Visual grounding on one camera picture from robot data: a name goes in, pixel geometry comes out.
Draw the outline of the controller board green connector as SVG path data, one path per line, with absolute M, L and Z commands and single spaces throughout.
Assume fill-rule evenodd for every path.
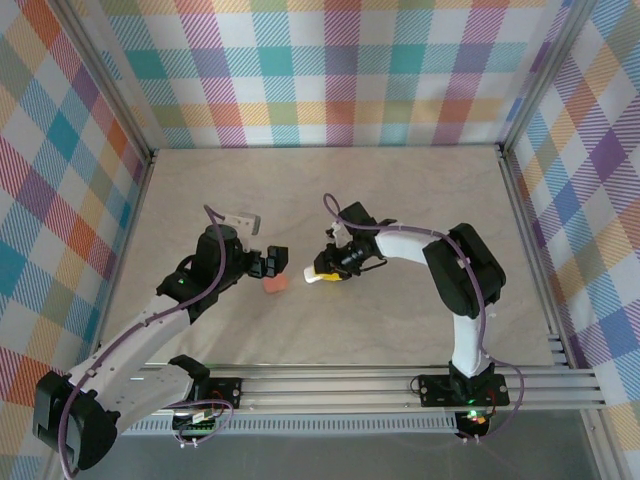
M 176 410 L 171 428 L 183 437 L 203 437 L 221 425 L 222 409 Z

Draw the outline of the grey metal shelf panel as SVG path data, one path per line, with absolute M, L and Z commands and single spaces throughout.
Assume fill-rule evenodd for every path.
M 582 445 L 435 449 L 427 436 L 229 436 L 197 448 L 168 437 L 117 441 L 77 480 L 601 480 Z

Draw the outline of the controller board lit LED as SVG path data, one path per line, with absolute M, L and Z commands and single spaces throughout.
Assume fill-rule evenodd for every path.
M 486 435 L 490 428 L 491 415 L 487 411 L 469 410 L 455 414 L 458 433 L 462 436 Z

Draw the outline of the aluminium table side rail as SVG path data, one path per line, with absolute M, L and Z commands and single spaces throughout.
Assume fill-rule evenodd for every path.
M 503 144 L 496 146 L 496 155 L 500 173 L 516 219 L 517 229 L 524 248 L 536 296 L 541 304 L 547 325 L 549 342 L 552 344 L 551 352 L 554 358 L 554 364 L 567 369 L 574 369 L 576 367 L 575 358 L 571 351 L 571 346 L 568 343 L 550 284 L 545 275 L 536 237 L 529 222 L 525 203 L 517 185 L 513 170 L 512 155 L 505 149 Z
M 104 304 L 104 309 L 99 318 L 99 322 L 96 327 L 93 343 L 91 345 L 91 353 L 94 353 L 101 346 L 101 342 L 104 335 L 105 326 L 108 322 L 109 312 L 111 306 L 113 304 L 116 290 L 118 287 L 118 283 L 122 276 L 122 272 L 124 270 L 124 265 L 126 263 L 126 258 L 130 249 L 130 244 L 134 237 L 135 228 L 145 201 L 145 197 L 149 188 L 149 184 L 153 175 L 153 171 L 155 168 L 155 163 L 158 157 L 160 150 L 154 149 L 151 151 L 150 155 L 146 159 L 145 168 L 143 171 L 143 176 L 141 178 L 141 184 L 138 192 L 138 196 L 136 197 L 136 202 L 134 204 L 133 209 L 131 210 L 131 215 L 129 218 L 129 222 L 127 228 L 125 230 L 125 236 L 122 243 L 121 255 L 118 258 L 118 261 L 115 264 L 113 276 L 109 284 L 109 289 L 107 291 L 106 301 Z

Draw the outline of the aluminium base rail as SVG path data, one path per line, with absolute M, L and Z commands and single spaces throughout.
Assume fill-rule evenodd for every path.
M 595 373 L 566 366 L 523 367 L 523 410 L 602 409 Z M 445 368 L 367 365 L 226 365 L 213 377 L 242 379 L 240 412 L 397 413 L 420 410 L 409 384 L 419 374 L 446 374 Z

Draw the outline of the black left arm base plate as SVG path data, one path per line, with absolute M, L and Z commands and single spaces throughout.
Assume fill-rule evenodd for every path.
M 225 400 L 238 408 L 241 403 L 243 379 L 240 377 L 209 377 L 199 387 L 198 400 Z

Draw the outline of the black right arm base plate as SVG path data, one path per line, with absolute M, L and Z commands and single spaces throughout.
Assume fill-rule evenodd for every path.
M 419 375 L 422 407 L 507 406 L 510 397 L 505 377 L 491 374 L 479 379 L 450 375 Z

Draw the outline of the aluminium frame post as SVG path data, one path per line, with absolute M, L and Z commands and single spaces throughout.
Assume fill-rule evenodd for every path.
M 113 75 L 107 68 L 99 49 L 95 46 L 91 36 L 85 29 L 80 15 L 72 5 L 71 0 L 49 0 L 64 29 L 70 35 L 71 41 L 77 48 L 87 69 L 96 81 L 99 91 L 105 96 L 108 105 L 113 109 L 116 118 L 132 141 L 134 148 L 144 159 L 146 164 L 153 163 L 154 149 L 144 137 L 142 129 L 129 109 Z
M 558 1 L 557 12 L 544 24 L 544 36 L 534 49 L 535 56 L 499 133 L 496 151 L 500 159 L 508 157 L 524 134 L 598 0 Z

